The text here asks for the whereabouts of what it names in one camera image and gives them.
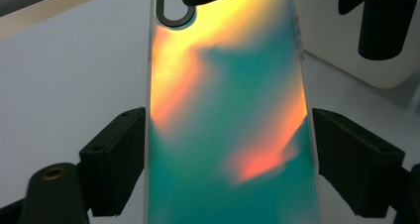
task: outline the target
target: white surface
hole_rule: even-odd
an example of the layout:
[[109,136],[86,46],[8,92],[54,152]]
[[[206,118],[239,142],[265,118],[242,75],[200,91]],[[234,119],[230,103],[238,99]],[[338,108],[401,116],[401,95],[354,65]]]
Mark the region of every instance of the white surface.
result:
[[401,54],[383,61],[358,53],[363,4],[344,16],[338,13],[338,0],[294,0],[294,4],[305,50],[362,81],[390,88],[420,69],[420,3]]
[[[149,15],[150,0],[93,0],[0,41],[0,206],[23,198],[37,170],[76,164],[118,114],[146,105]],[[124,217],[91,223],[139,223],[142,184]]]
[[[40,168],[79,161],[78,151],[119,113],[146,105],[150,0],[93,0],[0,41],[0,206],[23,198]],[[419,74],[380,90],[307,55],[310,107],[342,113],[420,163]],[[122,216],[142,223],[143,177]],[[321,178],[325,223],[357,218]]]
[[0,17],[0,40],[90,0],[43,0]]

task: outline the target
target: black bracket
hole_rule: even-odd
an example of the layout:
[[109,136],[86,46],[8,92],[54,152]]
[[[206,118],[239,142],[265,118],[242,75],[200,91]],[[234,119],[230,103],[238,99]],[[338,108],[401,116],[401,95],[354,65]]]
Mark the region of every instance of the black bracket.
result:
[[401,167],[405,153],[343,115],[312,110],[319,174],[340,193],[356,215],[383,218],[388,206],[394,223],[420,224],[420,165]]
[[339,0],[339,13],[348,14],[363,2],[359,54],[373,60],[398,56],[417,0]]
[[145,108],[117,116],[80,151],[80,163],[36,172],[24,199],[0,209],[2,224],[77,224],[120,215],[144,168]]

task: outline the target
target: phone case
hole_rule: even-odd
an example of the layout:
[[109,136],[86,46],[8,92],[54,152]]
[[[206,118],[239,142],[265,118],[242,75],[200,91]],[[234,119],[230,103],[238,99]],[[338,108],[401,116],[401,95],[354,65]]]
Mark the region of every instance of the phone case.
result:
[[321,223],[291,0],[153,1],[145,223]]

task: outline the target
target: holographic back cover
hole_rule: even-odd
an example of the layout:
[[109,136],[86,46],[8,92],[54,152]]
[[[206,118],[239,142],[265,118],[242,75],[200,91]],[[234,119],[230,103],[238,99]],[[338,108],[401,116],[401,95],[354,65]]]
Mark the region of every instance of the holographic back cover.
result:
[[148,223],[321,223],[291,5],[153,7]]

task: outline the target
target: screw hole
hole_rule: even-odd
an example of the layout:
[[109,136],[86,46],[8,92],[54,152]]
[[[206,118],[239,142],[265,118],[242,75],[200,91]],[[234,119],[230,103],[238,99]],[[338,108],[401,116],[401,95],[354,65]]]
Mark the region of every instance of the screw hole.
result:
[[64,168],[61,168],[61,167],[50,168],[49,170],[43,173],[43,180],[50,181],[58,177],[61,177],[63,174],[64,174]]
[[101,152],[102,149],[104,149],[102,146],[96,146],[96,147],[93,148],[93,151],[94,152]]

